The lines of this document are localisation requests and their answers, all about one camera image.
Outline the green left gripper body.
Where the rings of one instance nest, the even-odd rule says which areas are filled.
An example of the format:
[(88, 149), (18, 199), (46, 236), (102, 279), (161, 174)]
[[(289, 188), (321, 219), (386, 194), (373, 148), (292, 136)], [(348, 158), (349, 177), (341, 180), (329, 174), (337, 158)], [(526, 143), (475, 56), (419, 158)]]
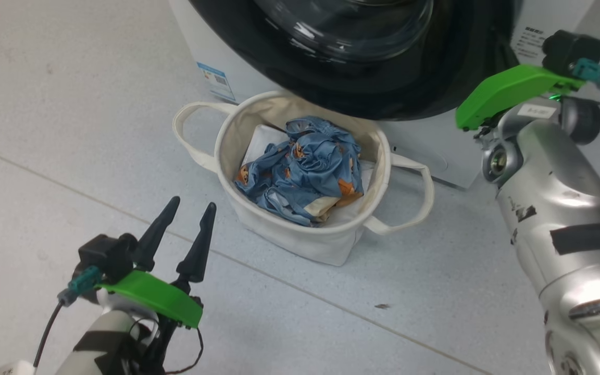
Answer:
[(145, 271), (133, 270), (118, 283), (97, 285), (104, 311), (122, 310), (136, 317), (161, 318), (197, 329), (203, 308), (179, 288)]

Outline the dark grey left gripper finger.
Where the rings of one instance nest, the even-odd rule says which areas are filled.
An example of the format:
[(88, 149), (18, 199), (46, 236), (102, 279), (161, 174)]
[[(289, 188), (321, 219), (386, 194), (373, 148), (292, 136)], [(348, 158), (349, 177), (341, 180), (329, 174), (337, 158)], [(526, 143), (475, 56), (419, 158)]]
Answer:
[(174, 196), (169, 200), (159, 216), (148, 226), (138, 240), (132, 259), (136, 270), (152, 271), (155, 265), (154, 257), (164, 237), (165, 230), (173, 222), (181, 199)]
[(185, 293), (191, 291), (192, 283), (203, 281), (209, 258), (212, 233), (214, 232), (217, 206), (210, 202), (200, 220), (200, 231), (184, 260), (177, 264), (177, 288)]

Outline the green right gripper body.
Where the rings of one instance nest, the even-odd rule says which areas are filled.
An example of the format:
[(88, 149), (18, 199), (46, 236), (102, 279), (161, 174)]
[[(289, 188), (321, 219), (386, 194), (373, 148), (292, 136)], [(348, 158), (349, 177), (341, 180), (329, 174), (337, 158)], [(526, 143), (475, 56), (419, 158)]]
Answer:
[(455, 112), (459, 130), (475, 131), (488, 119), (529, 99), (551, 92), (576, 92), (585, 81), (540, 66), (518, 65), (484, 79)]

